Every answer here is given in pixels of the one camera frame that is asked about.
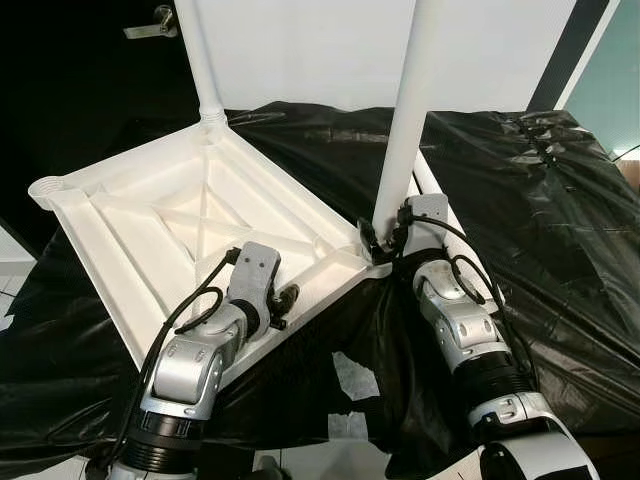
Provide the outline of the black vertical frame post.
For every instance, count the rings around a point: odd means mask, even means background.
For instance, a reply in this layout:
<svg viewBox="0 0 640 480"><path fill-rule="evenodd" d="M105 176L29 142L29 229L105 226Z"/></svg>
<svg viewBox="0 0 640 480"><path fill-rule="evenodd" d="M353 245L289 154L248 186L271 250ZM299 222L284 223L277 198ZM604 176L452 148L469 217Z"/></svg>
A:
<svg viewBox="0 0 640 480"><path fill-rule="evenodd" d="M532 91L527 110L563 109L562 100L570 92L573 73L586 55L591 37L609 5L611 0L573 0L573 8Z"/></svg>

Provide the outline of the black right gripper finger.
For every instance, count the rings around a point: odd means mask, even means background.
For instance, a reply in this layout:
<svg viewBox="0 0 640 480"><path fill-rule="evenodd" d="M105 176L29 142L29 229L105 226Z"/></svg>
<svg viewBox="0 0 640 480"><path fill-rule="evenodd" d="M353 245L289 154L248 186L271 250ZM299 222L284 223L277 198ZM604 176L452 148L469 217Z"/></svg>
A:
<svg viewBox="0 0 640 480"><path fill-rule="evenodd" d="M372 227L370 220L365 218L357 219L358 237L362 247L362 256L365 257L371 265L383 265L387 262L387 251L383 244L380 243L378 233Z"/></svg>

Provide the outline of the teal glass partition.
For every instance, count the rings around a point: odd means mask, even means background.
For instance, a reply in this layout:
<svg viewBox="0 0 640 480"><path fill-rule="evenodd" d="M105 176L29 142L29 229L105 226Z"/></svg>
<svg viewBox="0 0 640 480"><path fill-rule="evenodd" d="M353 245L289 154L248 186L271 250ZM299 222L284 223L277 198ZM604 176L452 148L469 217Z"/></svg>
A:
<svg viewBox="0 0 640 480"><path fill-rule="evenodd" d="M618 157L640 145L640 0L611 1L611 18L564 109Z"/></svg>

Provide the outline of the black plastic cover sheet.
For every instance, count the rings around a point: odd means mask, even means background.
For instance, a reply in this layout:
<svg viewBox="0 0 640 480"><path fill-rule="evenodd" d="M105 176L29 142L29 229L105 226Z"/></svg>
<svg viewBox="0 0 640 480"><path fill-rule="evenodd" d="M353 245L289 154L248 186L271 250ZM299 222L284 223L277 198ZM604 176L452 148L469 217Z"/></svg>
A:
<svg viewBox="0 0 640 480"><path fill-rule="evenodd" d="M566 111L429 115L422 151L506 300L541 392L603 480L640 470L640 200ZM0 480L99 456L136 369L69 239L50 216L0 330ZM385 474L438 474L471 452L428 324L401 283L366 280L230 388L201 452L330 443L329 413L365 412ZM351 401L332 361L369 367L379 397Z"/></svg>

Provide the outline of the black door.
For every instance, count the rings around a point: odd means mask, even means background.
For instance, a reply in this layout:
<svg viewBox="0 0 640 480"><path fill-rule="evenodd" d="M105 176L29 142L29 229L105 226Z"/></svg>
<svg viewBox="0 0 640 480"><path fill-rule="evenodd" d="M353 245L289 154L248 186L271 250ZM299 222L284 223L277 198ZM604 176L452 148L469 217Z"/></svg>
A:
<svg viewBox="0 0 640 480"><path fill-rule="evenodd" d="M106 156L125 123L191 124L197 97L180 37L127 38L175 0L0 0L0 218L50 220L29 184Z"/></svg>

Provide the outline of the torn white tape patch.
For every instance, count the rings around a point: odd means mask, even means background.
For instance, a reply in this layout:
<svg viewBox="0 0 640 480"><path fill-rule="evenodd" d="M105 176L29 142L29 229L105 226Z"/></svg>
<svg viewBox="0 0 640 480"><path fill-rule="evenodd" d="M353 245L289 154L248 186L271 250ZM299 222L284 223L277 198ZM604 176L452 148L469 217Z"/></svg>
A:
<svg viewBox="0 0 640 480"><path fill-rule="evenodd" d="M369 367L358 364L343 352L333 352L332 361L339 388L351 401L365 401L380 396L378 379Z"/></svg>

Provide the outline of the small white tape strip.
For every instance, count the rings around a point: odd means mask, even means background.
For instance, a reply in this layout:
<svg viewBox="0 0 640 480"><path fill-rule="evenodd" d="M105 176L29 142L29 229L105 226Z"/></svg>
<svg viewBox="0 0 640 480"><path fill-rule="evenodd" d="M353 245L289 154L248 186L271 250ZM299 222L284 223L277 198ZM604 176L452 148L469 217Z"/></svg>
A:
<svg viewBox="0 0 640 480"><path fill-rule="evenodd" d="M326 433L330 442L356 442L367 440L369 421L365 412L329 413L326 416Z"/></svg>

